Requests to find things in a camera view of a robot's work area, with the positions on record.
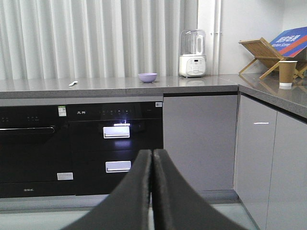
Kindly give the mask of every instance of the dishwasher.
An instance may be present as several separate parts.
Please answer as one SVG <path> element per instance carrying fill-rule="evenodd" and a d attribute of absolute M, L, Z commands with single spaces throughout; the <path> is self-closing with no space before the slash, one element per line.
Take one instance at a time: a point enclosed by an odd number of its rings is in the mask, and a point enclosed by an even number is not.
<path fill-rule="evenodd" d="M 162 102 L 68 104 L 76 195 L 110 194 L 141 149 L 163 148 Z"/>
<path fill-rule="evenodd" d="M 64 105 L 0 107 L 0 198 L 73 195 Z"/>

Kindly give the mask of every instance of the white curtain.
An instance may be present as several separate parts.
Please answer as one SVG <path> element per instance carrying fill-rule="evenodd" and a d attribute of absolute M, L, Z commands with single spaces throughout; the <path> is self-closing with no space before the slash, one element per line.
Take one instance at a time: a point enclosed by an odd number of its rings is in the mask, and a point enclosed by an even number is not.
<path fill-rule="evenodd" d="M 177 75 L 197 0 L 0 0 L 0 79 Z"/>

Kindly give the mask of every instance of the cabinet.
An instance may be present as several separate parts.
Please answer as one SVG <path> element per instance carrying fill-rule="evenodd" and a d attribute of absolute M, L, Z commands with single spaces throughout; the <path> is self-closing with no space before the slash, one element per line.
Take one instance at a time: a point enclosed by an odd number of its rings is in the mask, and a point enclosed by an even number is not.
<path fill-rule="evenodd" d="M 241 96 L 238 115 L 235 191 L 265 230 L 277 112 Z"/>
<path fill-rule="evenodd" d="M 198 192 L 233 189 L 237 95 L 165 97 L 164 149 Z"/>
<path fill-rule="evenodd" d="M 277 114 L 267 230 L 307 227 L 307 124 Z"/>
<path fill-rule="evenodd" d="M 307 123 L 241 96 L 235 191 L 261 230 L 307 226 Z"/>

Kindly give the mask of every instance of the coffee cup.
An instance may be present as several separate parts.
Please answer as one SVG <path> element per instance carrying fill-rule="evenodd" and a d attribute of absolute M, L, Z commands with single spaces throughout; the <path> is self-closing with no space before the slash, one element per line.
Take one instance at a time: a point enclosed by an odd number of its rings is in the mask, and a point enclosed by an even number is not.
<path fill-rule="evenodd" d="M 279 85 L 291 86 L 297 61 L 279 61 Z"/>

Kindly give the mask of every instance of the floor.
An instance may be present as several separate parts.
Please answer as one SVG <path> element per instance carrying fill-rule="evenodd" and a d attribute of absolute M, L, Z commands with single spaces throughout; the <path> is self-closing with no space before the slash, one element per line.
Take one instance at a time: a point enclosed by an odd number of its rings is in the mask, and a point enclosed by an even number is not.
<path fill-rule="evenodd" d="M 249 230 L 257 230 L 239 203 L 214 204 L 216 210 Z M 82 217 L 89 208 L 56 208 L 23 211 L 0 211 L 0 230 L 59 230 Z M 154 229 L 153 213 L 149 212 L 150 230 Z"/>

